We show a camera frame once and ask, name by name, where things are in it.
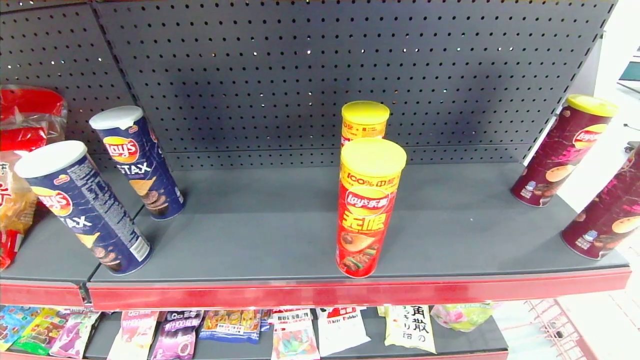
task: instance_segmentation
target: maroon chip can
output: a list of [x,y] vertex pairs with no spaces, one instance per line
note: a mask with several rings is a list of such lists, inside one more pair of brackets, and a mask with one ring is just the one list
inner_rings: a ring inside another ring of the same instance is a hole
[[527,205],[546,206],[617,111],[609,101],[569,95],[538,151],[511,188],[513,196]]
[[640,225],[640,160],[634,151],[618,173],[560,233],[573,251],[602,259]]

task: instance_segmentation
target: candy bag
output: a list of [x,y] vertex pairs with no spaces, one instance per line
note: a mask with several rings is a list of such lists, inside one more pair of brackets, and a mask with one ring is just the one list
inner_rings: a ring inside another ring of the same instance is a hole
[[204,319],[200,339],[225,343],[257,344],[260,310],[210,310]]
[[99,316],[100,313],[95,311],[72,313],[49,355],[82,359],[93,324]]
[[158,315],[158,311],[123,311],[107,360],[147,360]]
[[356,307],[318,309],[320,356],[327,356],[371,341]]
[[151,360],[191,360],[203,311],[167,311]]
[[385,345],[419,348],[436,354],[429,306],[390,306]]
[[308,309],[274,311],[271,360],[320,360]]
[[0,351],[6,351],[40,314],[39,307],[6,306],[0,311]]
[[56,342],[70,314],[45,307],[20,335],[14,346],[32,354],[47,356]]
[[435,305],[431,316],[442,326],[462,332],[471,330],[487,321],[493,315],[491,302],[479,304]]

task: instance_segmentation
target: chip can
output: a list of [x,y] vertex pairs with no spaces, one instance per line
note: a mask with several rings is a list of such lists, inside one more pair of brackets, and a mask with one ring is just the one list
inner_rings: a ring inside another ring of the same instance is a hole
[[405,165],[404,149],[388,140],[360,138],[342,148],[335,259],[346,275],[375,271]]
[[374,101],[353,101],[342,107],[342,139],[340,147],[359,138],[385,136],[389,108]]
[[35,149],[14,169],[113,274],[129,274],[151,257],[148,242],[98,173],[82,142],[64,141]]
[[569,248],[602,259],[640,225],[640,160],[634,151],[618,173],[560,233]]
[[184,209],[184,198],[141,108],[109,109],[94,115],[89,125],[100,135],[116,167],[129,179],[154,220],[172,218]]
[[589,152],[618,107],[587,95],[569,95],[536,154],[511,188],[527,205],[546,206]]

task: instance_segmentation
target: blue lay's stax can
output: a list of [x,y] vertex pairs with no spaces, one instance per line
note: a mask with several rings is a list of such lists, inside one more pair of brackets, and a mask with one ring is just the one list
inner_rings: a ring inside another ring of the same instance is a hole
[[98,173],[82,142],[46,145],[25,154],[14,169],[115,275],[133,272],[151,257],[149,244]]
[[109,109],[94,115],[89,125],[100,135],[109,155],[153,219],[166,220],[184,209],[184,198],[141,108]]

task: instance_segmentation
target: white lid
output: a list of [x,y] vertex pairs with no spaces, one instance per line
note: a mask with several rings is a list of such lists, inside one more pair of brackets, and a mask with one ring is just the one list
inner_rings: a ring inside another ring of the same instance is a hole
[[95,114],[90,120],[89,125],[96,130],[126,129],[133,125],[133,122],[140,119],[144,113],[138,106],[119,106],[117,108],[105,110]]
[[64,169],[85,154],[86,146],[83,142],[56,142],[25,154],[13,169],[24,179],[40,177]]

